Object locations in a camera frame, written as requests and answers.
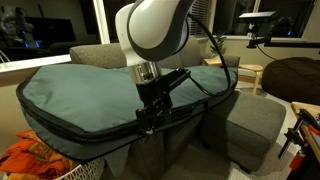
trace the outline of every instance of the orange fabric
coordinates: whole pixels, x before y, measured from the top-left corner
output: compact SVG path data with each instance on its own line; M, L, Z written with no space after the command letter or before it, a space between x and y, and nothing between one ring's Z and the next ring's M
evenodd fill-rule
M33 130L23 131L17 136L21 140L13 144L1 157L0 171L53 179L78 165L46 146Z
M8 176L8 180L40 180L40 178L33 174L11 173Z

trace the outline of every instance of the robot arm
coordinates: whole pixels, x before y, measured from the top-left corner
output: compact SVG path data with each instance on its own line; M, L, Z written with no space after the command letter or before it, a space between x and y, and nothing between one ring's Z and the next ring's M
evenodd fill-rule
M156 63L184 46L188 39L186 17L195 0L137 0L116 15L116 29L131 77L144 108L136 111L142 137L153 133L159 116L170 120L169 92L190 75L177 69L161 76Z
M178 52L188 39L186 17L194 1L138 0L122 8L116 27L127 65L157 62Z

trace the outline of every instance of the couch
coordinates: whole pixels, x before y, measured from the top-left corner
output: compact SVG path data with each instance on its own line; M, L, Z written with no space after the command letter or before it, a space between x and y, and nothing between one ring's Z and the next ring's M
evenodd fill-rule
M125 56L122 53L122 50L118 43L73 47L70 49L70 56L71 56L72 63L74 64L86 64L86 65L92 65L92 66L103 67L103 68L121 68L126 66ZM191 36L188 42L186 43L185 47L179 53L161 61L160 65L163 68L187 68L190 66L200 66L204 58L207 58L207 56L205 56L205 54L200 53L200 47L197 39ZM224 56L224 58L226 60L226 64L228 68L231 71L237 72L240 57ZM230 89L225 96L217 98L217 100L215 101L215 104L210 104L210 106L219 107L219 104L223 103L223 101L228 97L229 98L231 97L231 99L234 99L232 98L233 94L234 94L234 88ZM255 99L256 97L250 95L250 97L245 97L245 98ZM259 106L264 106L264 99L258 98L257 101L259 102L258 103ZM112 172L111 174L113 176L120 176L121 178L122 170L124 166L126 166L126 168L130 167L130 169L133 169L133 171L136 172L135 175L137 177L140 177L143 179L158 179L179 157L179 155L183 152L183 150L188 145L188 143L193 139L195 134L198 134L196 133L197 130L203 129L203 131L205 132L202 133L202 135L208 134L209 135L208 137L214 136L215 138L218 137L219 139L219 134L218 135L212 134L211 133L212 129L205 129L203 127L206 125L206 122L210 121L210 119L214 120L215 117L217 116L216 114L210 115L212 110L213 109L211 109L211 111L208 111L207 113L197 115L191 118L188 122L169 128L163 132L157 133L156 135L152 136L152 138L149 139L147 143L143 143L140 141L136 141L132 143L130 149L128 150L129 151L128 157L125 156L125 158L122 158L124 159L122 163L120 164L118 162L110 163L110 164L113 164L112 166L110 166L109 164ZM278 118L276 118L275 121L278 121L281 118L283 122L284 117L281 115ZM226 121L229 121L229 120L233 121L233 119L228 118L227 116L225 117ZM281 125L282 125L281 120L279 120L279 123L275 125L276 126L274 130L275 132L272 132L273 133L271 137L272 141L270 141L270 143L268 144L268 147L265 147L265 148L270 148L270 146L274 143L273 139L275 136L279 134ZM209 139L204 138L203 142L206 144L213 145L214 141L211 141L211 140L212 138L209 138ZM260 156L259 158L256 158L256 159L253 158L253 160L256 162L254 163L254 165L247 166L246 162L242 163L243 161L241 161L239 163L240 166L243 166L244 168L248 168L249 171L257 170L258 167L263 162L264 160L263 157L267 152L266 149L262 149L261 151L262 151L261 158ZM235 162L239 162L237 161L237 157L236 157L236 156L239 156L238 154L235 155L235 158L234 157L232 158L228 153L226 155L230 157L232 160L234 160Z

